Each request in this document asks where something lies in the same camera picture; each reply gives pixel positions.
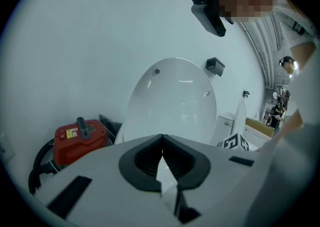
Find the label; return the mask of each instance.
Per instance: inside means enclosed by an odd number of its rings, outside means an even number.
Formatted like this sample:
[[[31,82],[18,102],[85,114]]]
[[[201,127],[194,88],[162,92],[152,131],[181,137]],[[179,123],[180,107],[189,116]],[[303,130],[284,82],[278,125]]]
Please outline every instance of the label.
[[[95,131],[95,128],[94,128],[94,126],[92,124],[89,124],[87,127],[89,129],[89,132]]]
[[[66,138],[67,139],[69,139],[69,138],[72,138],[73,136],[72,136],[72,131],[71,131],[71,129],[68,129],[67,131],[66,131]]]
[[[77,132],[78,131],[78,128],[72,128],[72,129],[68,129],[66,131],[66,138],[69,139],[69,138],[72,138],[72,137],[76,137],[77,136]]]

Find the toilet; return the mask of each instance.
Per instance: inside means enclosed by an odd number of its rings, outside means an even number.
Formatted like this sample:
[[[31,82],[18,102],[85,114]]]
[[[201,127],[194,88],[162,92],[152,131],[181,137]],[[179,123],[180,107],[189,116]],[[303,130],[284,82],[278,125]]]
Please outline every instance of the toilet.
[[[166,58],[138,81],[114,144],[157,134],[210,144],[216,119],[214,89],[203,70],[185,59]]]
[[[243,135],[246,127],[246,105],[244,99],[241,99],[236,113],[223,112],[216,118],[215,132],[211,144],[213,146],[222,146],[223,140],[237,132]]]

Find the white wall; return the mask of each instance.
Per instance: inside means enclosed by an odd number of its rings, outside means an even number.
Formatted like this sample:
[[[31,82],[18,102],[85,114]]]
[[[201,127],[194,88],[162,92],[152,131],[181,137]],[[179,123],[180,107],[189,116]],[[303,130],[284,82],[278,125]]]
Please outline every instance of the white wall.
[[[27,188],[33,160],[55,130],[103,114],[125,118],[142,74],[169,57],[204,68],[217,57],[222,77],[206,72],[217,113],[235,113],[243,90],[248,117],[264,105],[264,81],[240,25],[223,38],[205,31],[191,0],[24,0],[1,48],[0,127],[15,156],[7,167]]]

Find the ceiling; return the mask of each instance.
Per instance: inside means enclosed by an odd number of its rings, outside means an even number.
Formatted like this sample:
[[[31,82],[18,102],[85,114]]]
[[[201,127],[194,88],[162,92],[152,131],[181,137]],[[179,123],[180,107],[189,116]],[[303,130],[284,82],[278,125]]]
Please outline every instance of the ceiling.
[[[274,90],[276,84],[287,85],[289,75],[279,66],[279,60],[291,56],[280,24],[273,12],[250,22],[240,23],[251,41],[260,63],[266,89]]]

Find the toilet lid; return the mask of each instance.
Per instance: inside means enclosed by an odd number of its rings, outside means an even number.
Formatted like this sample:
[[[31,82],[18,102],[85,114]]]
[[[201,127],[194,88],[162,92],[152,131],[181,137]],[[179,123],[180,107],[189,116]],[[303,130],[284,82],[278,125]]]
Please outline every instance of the toilet lid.
[[[141,77],[131,95],[124,141],[175,135],[209,144],[216,126],[216,97],[207,75],[181,58],[163,59]]]
[[[238,108],[236,109],[231,134],[235,134],[236,132],[239,132],[240,134],[244,133],[246,126],[246,118],[246,105],[244,100],[241,99],[241,101],[238,104]]]

